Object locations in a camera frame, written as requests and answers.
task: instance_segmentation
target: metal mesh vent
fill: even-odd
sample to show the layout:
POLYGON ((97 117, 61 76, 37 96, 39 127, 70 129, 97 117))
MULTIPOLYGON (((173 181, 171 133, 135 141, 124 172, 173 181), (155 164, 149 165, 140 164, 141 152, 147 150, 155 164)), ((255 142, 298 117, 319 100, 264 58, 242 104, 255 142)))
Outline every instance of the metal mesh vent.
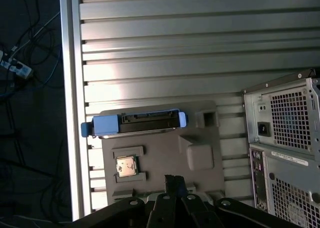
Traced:
POLYGON ((275 215, 307 228, 320 227, 319 208, 310 204, 309 194, 280 179, 272 184, 275 215))
POLYGON ((277 144, 308 150, 311 138, 306 96, 302 92, 272 96, 271 112, 277 144))

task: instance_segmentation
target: aluminum wall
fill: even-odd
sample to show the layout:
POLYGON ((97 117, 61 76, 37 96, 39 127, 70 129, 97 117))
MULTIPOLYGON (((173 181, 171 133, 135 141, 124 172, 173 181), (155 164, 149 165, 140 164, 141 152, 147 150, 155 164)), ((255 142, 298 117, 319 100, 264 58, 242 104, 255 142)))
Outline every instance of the aluminum wall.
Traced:
POLYGON ((101 142, 80 138, 80 123, 206 98, 218 106, 225 193, 251 203, 240 90, 318 66, 319 0, 61 0, 61 11, 73 218, 107 204, 101 142))

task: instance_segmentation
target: power socket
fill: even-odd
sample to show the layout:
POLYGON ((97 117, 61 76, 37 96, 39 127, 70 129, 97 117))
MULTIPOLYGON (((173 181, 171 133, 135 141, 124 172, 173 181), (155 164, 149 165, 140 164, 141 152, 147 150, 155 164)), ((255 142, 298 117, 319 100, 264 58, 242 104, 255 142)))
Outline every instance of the power socket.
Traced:
POLYGON ((16 59, 11 59, 8 54, 4 53, 3 51, 0 51, 0 60, 0 66, 3 66, 5 69, 9 68, 11 72, 16 73, 23 79, 28 79, 33 74, 33 70, 30 67, 16 59))

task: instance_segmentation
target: cpu processor chip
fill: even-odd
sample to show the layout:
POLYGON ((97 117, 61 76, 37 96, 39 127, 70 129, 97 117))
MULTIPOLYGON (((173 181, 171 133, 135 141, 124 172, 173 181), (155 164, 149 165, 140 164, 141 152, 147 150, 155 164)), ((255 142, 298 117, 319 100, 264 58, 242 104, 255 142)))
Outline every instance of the cpu processor chip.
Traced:
POLYGON ((116 170, 119 177, 138 174, 137 160, 135 156, 122 156, 116 158, 116 170))

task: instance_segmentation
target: sticker label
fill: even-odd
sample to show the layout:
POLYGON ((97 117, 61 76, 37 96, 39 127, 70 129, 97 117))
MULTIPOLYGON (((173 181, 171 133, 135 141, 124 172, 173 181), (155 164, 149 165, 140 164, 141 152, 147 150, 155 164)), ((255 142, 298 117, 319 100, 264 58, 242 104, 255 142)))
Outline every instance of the sticker label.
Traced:
POLYGON ((305 160, 302 160, 302 159, 294 158, 294 157, 291 157, 291 156, 288 156, 288 155, 285 155, 285 154, 280 154, 280 153, 273 152, 273 151, 271 152, 271 154, 273 156, 276 156, 276 157, 281 158, 281 159, 292 161, 292 162, 297 163, 297 164, 302 164, 304 166, 309 166, 309 163, 307 161, 305 161, 305 160))

